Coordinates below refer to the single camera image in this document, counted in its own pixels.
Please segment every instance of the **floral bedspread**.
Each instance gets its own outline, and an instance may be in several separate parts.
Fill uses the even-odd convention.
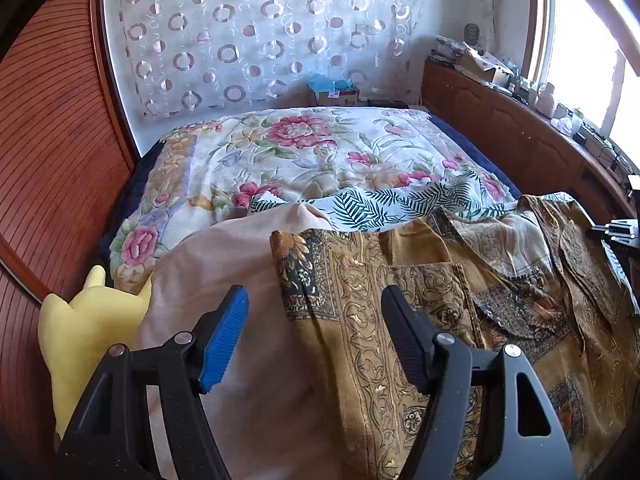
[[[473,202],[513,200],[429,118],[392,108],[288,108],[176,128],[163,137],[140,206],[111,243],[116,287],[139,291],[172,247],[245,216],[252,197],[267,191],[293,202],[348,187],[379,191],[471,175]]]

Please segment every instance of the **wooden paneling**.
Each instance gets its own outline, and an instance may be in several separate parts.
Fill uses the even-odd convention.
[[[600,223],[635,216],[624,191],[596,158],[526,106],[430,62],[425,63],[422,99],[521,192],[567,191]]]
[[[0,269],[0,426],[31,468],[48,478],[55,421],[38,314],[37,303]]]
[[[0,62],[0,235],[39,290],[65,299],[131,165],[91,10],[90,0],[47,0]]]
[[[120,101],[120,93],[109,54],[107,44],[107,27],[104,21],[104,0],[89,0],[89,14],[91,17],[92,42],[98,79],[102,88],[102,95],[107,107],[107,113],[111,124],[116,130],[116,138],[125,161],[130,170],[140,160],[140,153],[131,133],[129,121],[127,121],[124,107]]]

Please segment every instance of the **window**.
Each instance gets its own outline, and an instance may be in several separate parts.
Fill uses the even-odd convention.
[[[538,37],[546,47],[532,60],[535,76],[553,83],[559,102],[580,108],[601,137],[640,166],[639,78],[585,0],[543,1],[546,31]]]

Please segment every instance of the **white wall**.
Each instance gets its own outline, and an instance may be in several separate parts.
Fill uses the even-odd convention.
[[[529,0],[498,0],[497,51],[522,66],[529,28]]]
[[[431,53],[436,36],[446,36],[454,40],[464,39],[465,25],[472,18],[479,20],[474,11],[479,6],[474,0],[424,0],[422,16],[412,35],[411,70],[409,88],[410,100],[417,103],[424,71],[424,60]]]

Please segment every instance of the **cardboard box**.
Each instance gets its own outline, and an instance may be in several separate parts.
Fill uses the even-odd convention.
[[[473,52],[475,55],[472,55],[467,49],[460,57],[458,64],[483,81],[507,88],[509,86],[509,76],[513,75],[513,72],[491,54],[479,56],[476,51]]]
[[[359,94],[358,90],[334,90],[314,94],[314,97],[316,106],[356,106]]]

